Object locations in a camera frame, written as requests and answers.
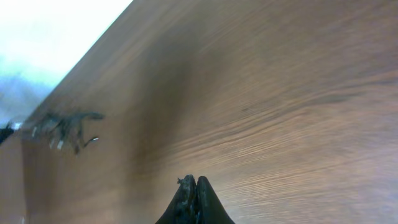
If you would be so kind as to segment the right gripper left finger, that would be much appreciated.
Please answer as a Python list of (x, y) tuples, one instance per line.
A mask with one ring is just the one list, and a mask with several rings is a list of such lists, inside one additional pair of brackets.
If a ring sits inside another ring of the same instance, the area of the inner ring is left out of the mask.
[(191, 174), (177, 181), (179, 187), (155, 224), (195, 224), (197, 222), (197, 185)]

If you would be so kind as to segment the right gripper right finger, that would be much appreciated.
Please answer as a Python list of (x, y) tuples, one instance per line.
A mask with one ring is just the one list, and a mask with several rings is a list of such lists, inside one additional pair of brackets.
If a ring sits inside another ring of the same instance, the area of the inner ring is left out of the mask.
[(199, 224), (234, 224), (205, 176), (198, 178), (197, 194)]

